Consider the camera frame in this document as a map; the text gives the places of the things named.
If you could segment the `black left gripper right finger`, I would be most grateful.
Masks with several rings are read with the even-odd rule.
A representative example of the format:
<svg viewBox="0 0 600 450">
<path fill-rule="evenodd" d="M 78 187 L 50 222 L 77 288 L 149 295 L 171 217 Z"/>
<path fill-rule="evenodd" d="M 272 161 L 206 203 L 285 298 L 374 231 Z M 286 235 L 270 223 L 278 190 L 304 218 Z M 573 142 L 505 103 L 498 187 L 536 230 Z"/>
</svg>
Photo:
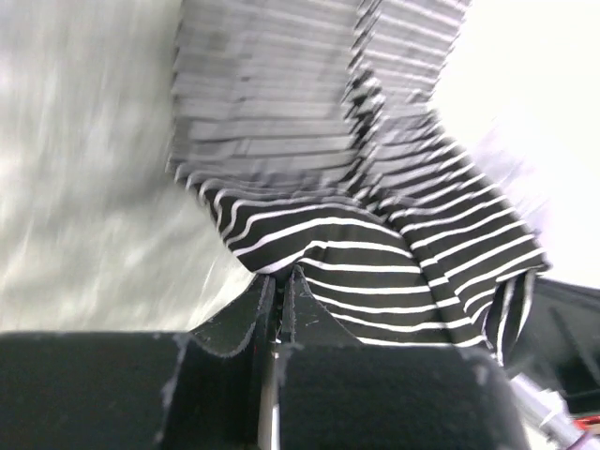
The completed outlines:
<svg viewBox="0 0 600 450">
<path fill-rule="evenodd" d="M 283 449 L 525 449 L 509 382 L 477 348 L 360 343 L 287 283 L 278 349 Z"/>
</svg>

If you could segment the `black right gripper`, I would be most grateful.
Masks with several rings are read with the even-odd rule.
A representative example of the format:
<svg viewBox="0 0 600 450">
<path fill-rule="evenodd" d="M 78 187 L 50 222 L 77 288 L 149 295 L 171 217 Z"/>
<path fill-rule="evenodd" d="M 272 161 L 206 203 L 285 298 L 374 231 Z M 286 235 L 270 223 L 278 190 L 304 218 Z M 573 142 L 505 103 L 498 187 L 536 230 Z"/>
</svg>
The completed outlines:
<svg viewBox="0 0 600 450">
<path fill-rule="evenodd" d="M 508 373 L 558 392 L 571 413 L 599 411 L 599 291 L 541 278 Z"/>
</svg>

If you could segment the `black white striped tank top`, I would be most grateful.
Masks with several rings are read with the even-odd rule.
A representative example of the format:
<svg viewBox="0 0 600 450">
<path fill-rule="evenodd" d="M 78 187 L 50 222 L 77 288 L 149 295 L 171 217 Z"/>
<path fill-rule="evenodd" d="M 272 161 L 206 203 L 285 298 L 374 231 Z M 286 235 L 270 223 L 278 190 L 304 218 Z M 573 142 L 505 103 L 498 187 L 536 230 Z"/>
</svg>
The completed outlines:
<svg viewBox="0 0 600 450">
<path fill-rule="evenodd" d="M 256 274 L 367 345 L 502 362 L 547 268 L 430 100 L 466 1 L 186 1 L 169 169 Z"/>
</svg>

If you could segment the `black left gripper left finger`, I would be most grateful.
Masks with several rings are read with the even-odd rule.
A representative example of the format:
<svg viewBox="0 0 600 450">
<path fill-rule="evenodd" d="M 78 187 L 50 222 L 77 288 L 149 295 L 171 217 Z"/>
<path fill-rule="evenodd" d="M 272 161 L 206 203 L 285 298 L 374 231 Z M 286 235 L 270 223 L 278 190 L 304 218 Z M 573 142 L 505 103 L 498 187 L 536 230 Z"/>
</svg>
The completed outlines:
<svg viewBox="0 0 600 450">
<path fill-rule="evenodd" d="M 1 337 L 5 449 L 262 449 L 276 286 L 189 332 Z"/>
</svg>

